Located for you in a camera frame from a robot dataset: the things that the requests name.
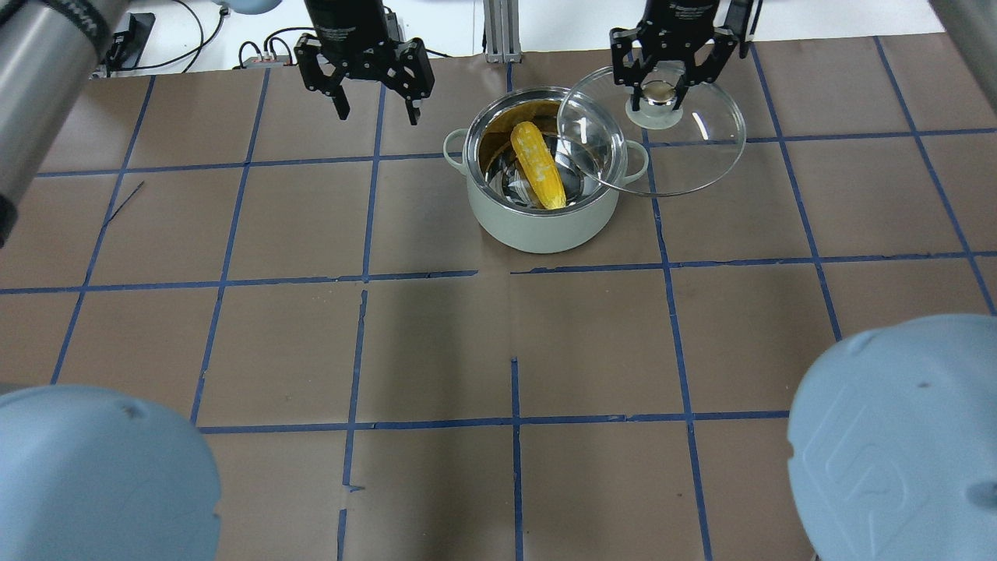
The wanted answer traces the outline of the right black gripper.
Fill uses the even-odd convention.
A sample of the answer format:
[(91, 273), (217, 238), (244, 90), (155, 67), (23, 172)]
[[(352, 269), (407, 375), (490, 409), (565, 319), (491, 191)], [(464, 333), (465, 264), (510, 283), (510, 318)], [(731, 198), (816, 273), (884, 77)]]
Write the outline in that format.
[(712, 84), (738, 52), (738, 1), (727, 4), (723, 24), (716, 18), (719, 1), (647, 1), (639, 22), (630, 29), (611, 28), (613, 81), (641, 85), (660, 62), (680, 62), (675, 110), (689, 89)]

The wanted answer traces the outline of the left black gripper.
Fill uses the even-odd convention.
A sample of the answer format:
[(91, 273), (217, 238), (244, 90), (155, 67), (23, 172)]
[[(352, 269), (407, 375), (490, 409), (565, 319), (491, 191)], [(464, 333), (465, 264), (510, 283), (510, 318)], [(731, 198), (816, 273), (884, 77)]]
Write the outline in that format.
[(329, 98), (340, 120), (350, 104), (345, 79), (378, 82), (405, 102), (411, 125), (430, 98), (435, 74), (423, 39), (403, 39), (396, 13), (381, 1), (306, 1), (311, 32), (294, 47), (305, 88)]

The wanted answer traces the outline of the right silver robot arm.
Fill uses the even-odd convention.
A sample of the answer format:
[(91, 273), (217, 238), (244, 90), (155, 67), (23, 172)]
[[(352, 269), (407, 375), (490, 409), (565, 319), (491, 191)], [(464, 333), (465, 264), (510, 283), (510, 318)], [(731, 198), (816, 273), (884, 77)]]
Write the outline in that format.
[(655, 559), (995, 558), (995, 113), (957, 1), (777, 1), (752, 50), (807, 249), (680, 256), (654, 207), (690, 530)]

